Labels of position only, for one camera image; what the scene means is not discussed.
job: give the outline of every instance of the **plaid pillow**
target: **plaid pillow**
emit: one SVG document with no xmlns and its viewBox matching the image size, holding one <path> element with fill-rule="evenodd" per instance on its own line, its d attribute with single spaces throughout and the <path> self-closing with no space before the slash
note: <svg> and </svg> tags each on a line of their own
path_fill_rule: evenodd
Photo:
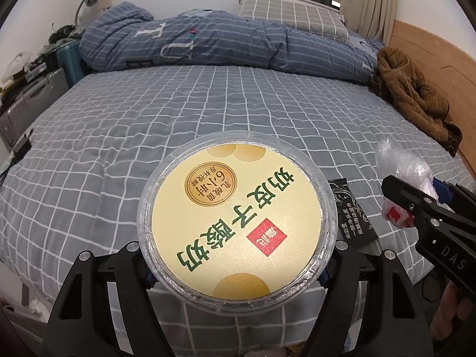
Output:
<svg viewBox="0 0 476 357">
<path fill-rule="evenodd" d="M 281 0 L 241 0 L 240 3 L 239 16 L 245 19 L 271 21 L 350 45 L 347 28 L 333 10 Z"/>
</svg>

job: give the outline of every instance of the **wooden headboard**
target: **wooden headboard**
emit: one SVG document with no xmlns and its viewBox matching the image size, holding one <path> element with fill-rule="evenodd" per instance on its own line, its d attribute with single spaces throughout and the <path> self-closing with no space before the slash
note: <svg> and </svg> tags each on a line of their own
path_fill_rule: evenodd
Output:
<svg viewBox="0 0 476 357">
<path fill-rule="evenodd" d="M 450 114 L 463 132 L 459 153 L 476 178 L 476 60 L 446 40 L 395 21 L 390 46 L 404 51 L 428 83 L 448 98 Z"/>
</svg>

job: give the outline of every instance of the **hand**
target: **hand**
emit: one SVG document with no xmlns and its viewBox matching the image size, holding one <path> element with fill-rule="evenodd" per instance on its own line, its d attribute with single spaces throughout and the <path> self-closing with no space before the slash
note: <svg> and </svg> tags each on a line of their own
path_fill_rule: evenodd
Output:
<svg viewBox="0 0 476 357">
<path fill-rule="evenodd" d="M 453 282 L 449 282 L 441 298 L 440 307 L 430 325 L 431 335 L 437 341 L 442 341 L 451 335 L 455 317 L 466 321 L 473 310 L 473 303 L 468 298 L 458 303 L 457 292 L 458 287 Z"/>
</svg>

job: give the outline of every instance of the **red square logo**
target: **red square logo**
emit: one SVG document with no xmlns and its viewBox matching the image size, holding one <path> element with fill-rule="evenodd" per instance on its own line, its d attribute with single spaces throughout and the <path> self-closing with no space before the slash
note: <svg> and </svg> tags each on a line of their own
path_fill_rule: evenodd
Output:
<svg viewBox="0 0 476 357">
<path fill-rule="evenodd" d="M 246 236 L 263 254 L 270 256 L 287 235 L 270 220 L 264 219 L 260 225 Z"/>
</svg>

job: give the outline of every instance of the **bed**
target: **bed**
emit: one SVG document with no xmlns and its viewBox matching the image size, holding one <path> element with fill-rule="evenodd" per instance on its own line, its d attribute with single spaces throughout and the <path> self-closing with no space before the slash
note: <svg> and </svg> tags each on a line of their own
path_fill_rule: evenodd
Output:
<svg viewBox="0 0 476 357">
<path fill-rule="evenodd" d="M 310 156 L 328 180 L 346 177 L 379 236 L 365 250 L 396 251 L 413 283 L 432 266 L 415 250 L 415 229 L 397 230 L 380 215 L 376 144 L 392 138 L 424 158 L 438 179 L 476 188 L 459 156 L 451 158 L 366 85 L 248 66 L 95 73 L 32 127 L 33 148 L 0 192 L 0 260 L 51 301 L 78 253 L 108 254 L 137 239 L 137 205 L 148 177 L 175 148 L 207 134 L 268 134 Z M 115 326 L 125 336 L 113 289 L 110 295 Z M 325 292 L 316 283 L 280 309 L 240 318 L 198 311 L 160 283 L 150 296 L 177 354 L 211 356 L 306 340 Z"/>
</svg>

